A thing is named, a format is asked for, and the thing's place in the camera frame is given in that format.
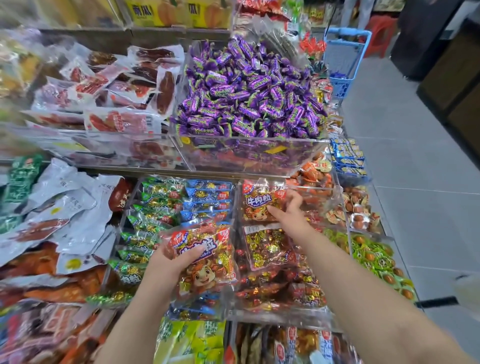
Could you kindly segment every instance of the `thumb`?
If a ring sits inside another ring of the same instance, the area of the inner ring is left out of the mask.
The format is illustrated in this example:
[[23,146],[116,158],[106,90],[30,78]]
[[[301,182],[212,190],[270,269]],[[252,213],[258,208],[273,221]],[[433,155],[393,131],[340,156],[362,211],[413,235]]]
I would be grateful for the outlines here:
[[196,259],[200,258],[205,249],[206,247],[204,245],[197,245],[192,249],[180,254],[173,260],[175,268],[178,269],[178,272],[181,272],[183,269],[192,264]]
[[275,206],[267,205],[267,210],[269,213],[272,214],[273,217],[275,217],[280,222],[282,222],[282,220],[285,218],[285,212],[283,212],[279,208],[276,208]]

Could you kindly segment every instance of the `finger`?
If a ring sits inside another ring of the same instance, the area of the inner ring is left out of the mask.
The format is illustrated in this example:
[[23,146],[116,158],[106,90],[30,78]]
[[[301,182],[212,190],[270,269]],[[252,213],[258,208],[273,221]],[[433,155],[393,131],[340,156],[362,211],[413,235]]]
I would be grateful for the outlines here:
[[178,272],[181,272],[183,269],[192,264],[196,259],[200,258],[202,253],[205,251],[206,247],[204,245],[197,245],[190,250],[177,256],[173,262],[175,267],[178,269]]
[[297,191],[287,190],[287,197],[290,199],[290,203],[287,206],[288,211],[294,211],[300,209],[303,202],[302,196]]
[[269,213],[272,214],[273,217],[275,217],[280,222],[282,222],[282,220],[285,218],[285,212],[283,212],[279,208],[276,208],[275,206],[267,205],[267,210]]

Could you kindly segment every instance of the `yellow green snack bag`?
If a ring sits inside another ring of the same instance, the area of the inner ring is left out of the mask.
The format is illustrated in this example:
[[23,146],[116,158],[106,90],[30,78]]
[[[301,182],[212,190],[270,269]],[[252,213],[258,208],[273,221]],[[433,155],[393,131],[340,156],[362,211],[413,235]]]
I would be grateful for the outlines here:
[[195,364],[222,364],[223,349],[212,349],[197,353]]
[[176,356],[170,358],[168,364],[195,364],[196,354]]
[[171,357],[187,355],[192,352],[192,340],[199,325],[200,321],[185,322],[170,354]]
[[210,349],[223,348],[225,321],[201,321],[195,338],[192,340],[193,352],[204,352]]
[[163,318],[156,339],[154,364],[167,364],[184,322]]

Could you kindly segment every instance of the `barcode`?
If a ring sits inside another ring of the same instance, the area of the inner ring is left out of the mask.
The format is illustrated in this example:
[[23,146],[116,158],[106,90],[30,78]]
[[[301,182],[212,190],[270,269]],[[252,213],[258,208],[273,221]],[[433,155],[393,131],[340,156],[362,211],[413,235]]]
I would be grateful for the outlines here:
[[253,226],[245,226],[245,234],[252,234],[254,232],[259,232],[262,230],[269,230],[269,229],[280,229],[282,225],[279,222],[275,222],[273,224],[268,225],[253,225]]
[[147,124],[147,127],[153,128],[153,116],[152,115],[147,115],[145,117],[145,122]]

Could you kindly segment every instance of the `person's leg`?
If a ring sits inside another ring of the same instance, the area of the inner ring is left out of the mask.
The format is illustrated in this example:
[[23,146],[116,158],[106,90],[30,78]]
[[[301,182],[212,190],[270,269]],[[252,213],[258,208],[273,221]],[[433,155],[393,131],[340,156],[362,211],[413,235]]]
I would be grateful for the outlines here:
[[345,0],[342,10],[342,20],[340,21],[340,26],[342,28],[348,28],[356,2],[357,0]]
[[360,0],[358,29],[363,30],[367,26],[374,3],[375,0]]

